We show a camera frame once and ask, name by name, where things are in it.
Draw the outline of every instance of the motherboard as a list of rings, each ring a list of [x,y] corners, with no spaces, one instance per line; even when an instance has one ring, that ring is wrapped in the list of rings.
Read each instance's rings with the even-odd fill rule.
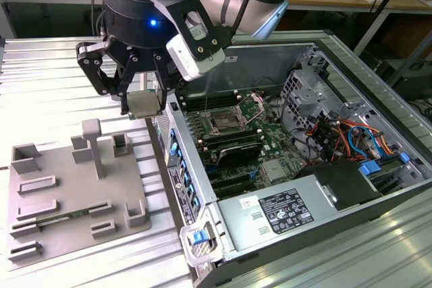
[[[180,96],[188,129],[219,199],[292,180],[305,165],[258,92]]]

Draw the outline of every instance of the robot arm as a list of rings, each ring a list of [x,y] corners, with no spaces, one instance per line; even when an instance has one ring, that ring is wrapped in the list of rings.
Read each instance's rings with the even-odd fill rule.
[[[78,64],[98,94],[120,100],[122,115],[136,118],[160,114],[179,81],[223,62],[237,28],[267,38],[288,6],[285,0],[103,1],[104,40],[78,44]],[[117,63],[114,76],[101,69],[103,55]],[[156,71],[158,89],[128,94],[135,73],[143,71]]]

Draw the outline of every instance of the blue latch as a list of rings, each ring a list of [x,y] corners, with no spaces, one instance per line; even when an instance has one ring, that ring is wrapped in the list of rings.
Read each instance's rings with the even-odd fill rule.
[[[411,158],[409,157],[409,155],[407,155],[406,153],[401,153],[400,154],[400,159],[402,160],[403,163],[408,163],[411,160]]]
[[[177,143],[173,143],[173,145],[171,146],[171,150],[169,150],[169,153],[171,155],[177,154],[177,148],[178,148],[178,144]]]
[[[358,168],[363,175],[370,175],[371,173],[378,172],[381,167],[375,161],[366,161]]]
[[[208,241],[210,241],[209,234],[205,229],[202,229],[201,231],[196,231],[194,233],[194,239],[192,245],[196,246],[198,244],[205,243]]]
[[[190,176],[189,173],[184,174],[184,185],[188,185],[190,183]]]

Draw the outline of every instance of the gray table surface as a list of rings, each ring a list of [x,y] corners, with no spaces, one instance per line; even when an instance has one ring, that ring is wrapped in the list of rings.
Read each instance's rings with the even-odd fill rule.
[[[132,138],[153,227],[12,272],[1,255],[0,287],[191,287],[145,122],[129,121],[119,115],[117,103],[96,95],[74,58],[81,40],[91,38],[11,40],[3,59],[0,49],[0,167],[9,164],[9,145],[34,142],[40,150],[70,145],[68,138],[80,131],[80,121],[97,117],[105,136],[127,131]],[[106,60],[104,68],[112,73],[113,67]],[[132,88],[139,88],[138,77]],[[1,246],[7,235],[8,173],[0,171]],[[432,287],[431,238],[429,190],[380,219],[224,287]]]

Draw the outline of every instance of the warning label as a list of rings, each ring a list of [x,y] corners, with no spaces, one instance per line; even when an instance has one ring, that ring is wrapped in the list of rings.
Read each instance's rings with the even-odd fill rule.
[[[296,189],[290,189],[259,200],[270,226],[282,234],[314,219]]]

